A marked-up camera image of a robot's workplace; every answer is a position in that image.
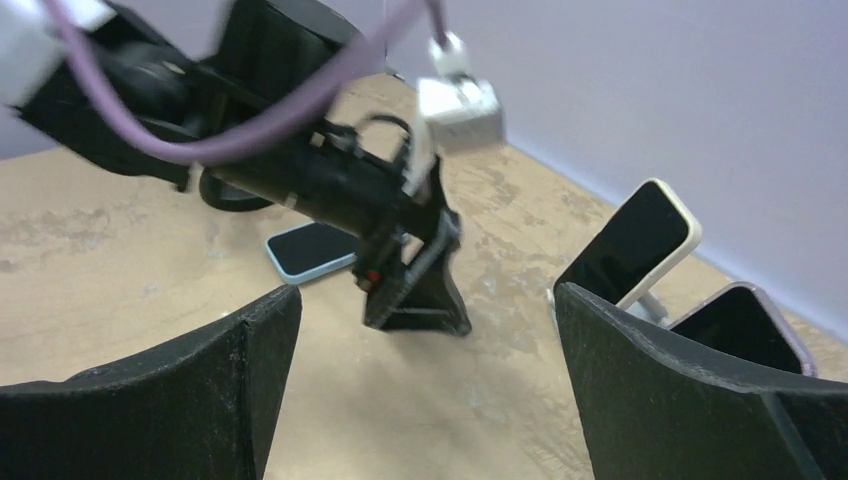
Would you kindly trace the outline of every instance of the white smartphone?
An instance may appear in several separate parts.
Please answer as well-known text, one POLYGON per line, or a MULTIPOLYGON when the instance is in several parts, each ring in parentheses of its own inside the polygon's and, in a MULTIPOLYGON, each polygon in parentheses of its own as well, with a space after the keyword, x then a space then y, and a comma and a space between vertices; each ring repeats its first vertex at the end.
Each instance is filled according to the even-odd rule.
POLYGON ((357 242, 347 232, 313 222, 272 236, 265 250, 284 282, 301 285, 352 265, 357 242))
POLYGON ((662 180, 646 180, 554 282, 629 309, 701 242, 701 224, 662 180))
POLYGON ((764 290, 731 283, 669 329, 714 350, 785 372, 817 375, 816 362, 764 290))

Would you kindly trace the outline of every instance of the table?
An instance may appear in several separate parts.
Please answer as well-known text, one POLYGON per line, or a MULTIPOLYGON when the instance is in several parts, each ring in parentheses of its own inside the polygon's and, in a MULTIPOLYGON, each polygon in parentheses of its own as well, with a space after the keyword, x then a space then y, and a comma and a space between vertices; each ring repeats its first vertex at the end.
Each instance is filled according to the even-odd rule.
MULTIPOLYGON (((334 115, 408 116, 413 101, 370 77, 334 115)), ((388 154, 397 138, 374 127, 366 147, 388 154)), ((545 289, 611 207, 510 148, 448 159, 445 184, 473 334, 367 329, 347 273, 305 287, 268 480, 592 478, 545 289)), ((304 221, 218 212, 62 149, 0 162, 0 382, 64 380, 237 309, 280 283, 262 242, 304 221)), ((689 258, 655 293, 676 316, 727 282, 689 258)), ((848 381, 848 349, 790 321, 821 376, 848 381)))

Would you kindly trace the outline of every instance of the wooden table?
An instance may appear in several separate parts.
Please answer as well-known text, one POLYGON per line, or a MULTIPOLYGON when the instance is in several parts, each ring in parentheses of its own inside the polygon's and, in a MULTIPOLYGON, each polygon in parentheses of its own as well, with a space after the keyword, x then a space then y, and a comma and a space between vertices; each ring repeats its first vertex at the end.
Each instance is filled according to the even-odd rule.
MULTIPOLYGON (((408 115, 412 102, 372 77, 336 115, 408 115)), ((374 127, 366 146, 396 141, 374 127)), ((592 477, 545 289, 612 209, 512 149, 449 159, 445 183, 464 217, 454 273, 474 333, 367 329, 346 273, 304 288, 267 479, 592 477)), ((61 149, 0 162, 0 382, 64 380, 235 310, 280 283, 263 241, 304 221, 218 212, 61 149)), ((655 292, 676 316, 726 283, 690 258, 655 292)), ((822 376, 848 381, 848 349, 791 321, 822 376)))

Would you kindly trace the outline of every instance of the white wall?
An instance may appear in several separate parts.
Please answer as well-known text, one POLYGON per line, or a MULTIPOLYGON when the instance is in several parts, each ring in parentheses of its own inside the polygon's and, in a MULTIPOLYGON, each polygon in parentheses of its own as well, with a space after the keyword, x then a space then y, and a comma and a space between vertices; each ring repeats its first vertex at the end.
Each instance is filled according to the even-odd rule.
MULTIPOLYGON (((230 4, 225 0, 117 0, 116 3, 135 9, 192 56, 210 53, 217 44, 222 15, 230 4)), ((383 20, 384 0, 324 0, 324 3, 365 32, 373 31, 383 20)), ((53 147, 52 140, 14 118, 0 105, 0 159, 53 147)))
MULTIPOLYGON (((667 180, 702 256, 848 339, 848 2, 448 5, 518 148, 615 203, 667 180)), ((389 53, 410 80, 428 32, 389 53)))

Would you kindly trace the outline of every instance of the purple cable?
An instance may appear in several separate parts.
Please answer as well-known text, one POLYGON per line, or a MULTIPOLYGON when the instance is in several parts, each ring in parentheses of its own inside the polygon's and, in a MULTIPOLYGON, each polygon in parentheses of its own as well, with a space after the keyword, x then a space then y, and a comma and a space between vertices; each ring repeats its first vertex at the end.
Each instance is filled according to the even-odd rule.
POLYGON ((319 115, 350 81, 369 73, 371 61, 406 32, 423 7, 430 8, 437 42, 447 45, 439 0, 407 0, 370 38, 360 36, 315 72, 303 85, 262 114, 215 137, 169 143, 148 132, 123 104, 100 70, 85 36, 68 19, 62 0, 41 0, 68 47, 68 66, 82 92, 103 120, 125 142, 152 157, 178 165, 212 166, 237 162, 278 144, 319 115))

